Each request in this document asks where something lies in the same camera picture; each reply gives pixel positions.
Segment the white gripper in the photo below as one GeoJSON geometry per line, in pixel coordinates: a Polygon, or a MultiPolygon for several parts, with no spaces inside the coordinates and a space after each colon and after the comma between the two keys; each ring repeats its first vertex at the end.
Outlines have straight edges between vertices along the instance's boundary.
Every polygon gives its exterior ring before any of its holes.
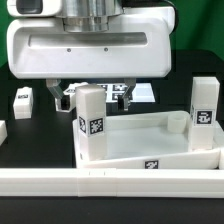
{"type": "Polygon", "coordinates": [[[58,108],[70,109],[60,79],[125,78],[118,110],[127,111],[135,78],[164,77],[171,70],[172,7],[126,8],[103,32],[69,33],[59,18],[16,19],[7,30],[7,56],[19,79],[47,79],[58,108]]]}

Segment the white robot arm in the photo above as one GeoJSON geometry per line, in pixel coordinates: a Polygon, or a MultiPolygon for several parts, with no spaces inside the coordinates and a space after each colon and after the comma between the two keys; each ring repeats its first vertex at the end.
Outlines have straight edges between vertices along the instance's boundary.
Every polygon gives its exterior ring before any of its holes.
{"type": "Polygon", "coordinates": [[[169,0],[6,0],[14,17],[7,58],[18,79],[44,79],[62,101],[62,79],[122,78],[126,110],[138,78],[171,70],[178,12],[169,0]]]}

